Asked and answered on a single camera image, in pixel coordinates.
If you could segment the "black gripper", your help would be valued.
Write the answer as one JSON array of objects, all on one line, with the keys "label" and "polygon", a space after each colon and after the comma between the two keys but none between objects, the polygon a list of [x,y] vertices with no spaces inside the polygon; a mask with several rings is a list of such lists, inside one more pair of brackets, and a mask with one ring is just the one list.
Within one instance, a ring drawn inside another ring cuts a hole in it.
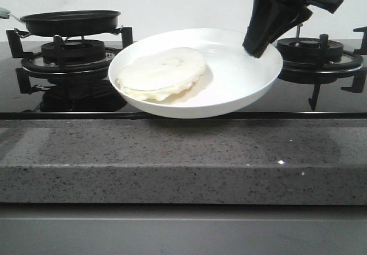
[{"label": "black gripper", "polygon": [[[330,13],[335,13],[343,0],[303,0]],[[283,0],[253,0],[253,10],[243,47],[253,57],[262,56],[267,46],[290,29],[307,21],[313,12],[307,7],[294,8]]]}]

